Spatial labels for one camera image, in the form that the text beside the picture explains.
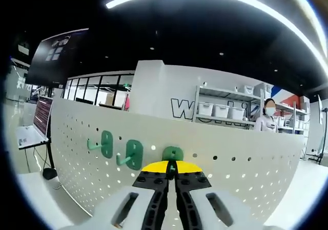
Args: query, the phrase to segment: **laptop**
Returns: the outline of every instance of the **laptop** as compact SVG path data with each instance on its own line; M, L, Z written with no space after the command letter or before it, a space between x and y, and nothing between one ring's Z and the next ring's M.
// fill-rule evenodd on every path
M47 130L49 125L52 98L39 97L33 119L33 125L18 127L16 139L18 149L27 149L48 142Z

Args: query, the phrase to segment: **cable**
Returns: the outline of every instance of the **cable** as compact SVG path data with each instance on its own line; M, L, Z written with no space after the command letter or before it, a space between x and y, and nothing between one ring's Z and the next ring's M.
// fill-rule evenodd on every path
M42 170L45 170L45 166L46 166L46 163L47 163L46 162L47 161L47 157L48 157L48 149L46 149L46 159L45 159L45 163L43 164L43 169Z
M26 149L24 149L24 152L25 152L25 158L26 158L26 163L27 163L27 169L28 169L28 171L30 173L31 170L30 170L29 160L27 159Z
M34 151L33 151L33 155L34 155L34 152L36 151L36 153L39 155L39 157L41 158L41 160L43 161L43 162L45 162L49 167L51 167L50 165L49 165L49 163L47 163L46 162L46 160L44 160L43 158L42 158L42 156L40 155L40 153L37 151L37 149L34 147Z

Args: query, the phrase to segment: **green plastic hook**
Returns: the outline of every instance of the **green plastic hook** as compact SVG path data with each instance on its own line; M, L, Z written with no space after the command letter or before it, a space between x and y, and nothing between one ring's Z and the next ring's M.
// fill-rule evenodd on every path
M99 144L99 145L92 145L91 144L91 140L90 139L87 139L87 147L88 147L88 150L95 150L95 149L98 149L98 148L101 148L102 147L102 144Z
M117 154L117 155L116 155L116 164L117 164L118 166L121 166L121 165L123 165L123 164L126 164L128 161L131 160L131 158L132 158L133 156L134 156L134 154L132 154L132 155L129 156L129 157L126 157L125 159L123 159L123 160L121 161L121 159L120 159L121 155L120 155L120 154Z

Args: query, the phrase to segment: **pegboard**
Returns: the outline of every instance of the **pegboard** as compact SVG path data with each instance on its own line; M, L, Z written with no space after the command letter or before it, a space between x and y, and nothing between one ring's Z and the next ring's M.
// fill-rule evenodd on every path
M52 110L53 157L66 191L89 214L104 198L132 185L139 171L117 166L130 139L143 145L142 166L161 161L164 148L180 147L184 161L200 166L211 185L247 204L261 222L275 210L294 176L302 137L224 128L112 110L58 98ZM103 130L113 135L113 157L89 151L87 139L100 142ZM162 229L182 229L170 182L169 210Z

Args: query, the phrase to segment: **yellow part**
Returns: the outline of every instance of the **yellow part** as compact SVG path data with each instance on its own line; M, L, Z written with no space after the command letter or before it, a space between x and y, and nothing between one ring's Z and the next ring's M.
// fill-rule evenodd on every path
M166 173L168 163L169 161L154 162L144 167L141 171Z
M190 162L176 161L176 165L178 166L179 174L202 172L200 167Z

